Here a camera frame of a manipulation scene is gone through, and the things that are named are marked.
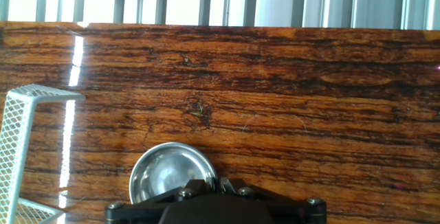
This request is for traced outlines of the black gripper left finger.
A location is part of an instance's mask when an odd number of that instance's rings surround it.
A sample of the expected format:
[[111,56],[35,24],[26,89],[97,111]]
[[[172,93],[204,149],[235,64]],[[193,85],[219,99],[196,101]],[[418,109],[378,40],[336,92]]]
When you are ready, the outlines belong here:
[[204,194],[217,193],[218,179],[191,179],[186,185],[174,188],[140,203],[110,203],[104,208],[105,223],[159,223],[166,209],[174,203]]

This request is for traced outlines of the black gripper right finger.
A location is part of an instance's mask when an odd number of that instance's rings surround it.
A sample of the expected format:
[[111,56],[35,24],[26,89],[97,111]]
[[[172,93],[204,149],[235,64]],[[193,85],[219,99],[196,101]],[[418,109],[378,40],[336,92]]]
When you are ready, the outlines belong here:
[[230,194],[240,200],[249,200],[255,203],[256,213],[253,217],[263,214],[262,207],[271,218],[273,223],[327,223],[327,202],[320,197],[311,197],[303,200],[294,200],[281,194],[266,190],[256,185],[248,184],[243,179],[228,179],[222,177],[219,180],[219,191],[222,194]]

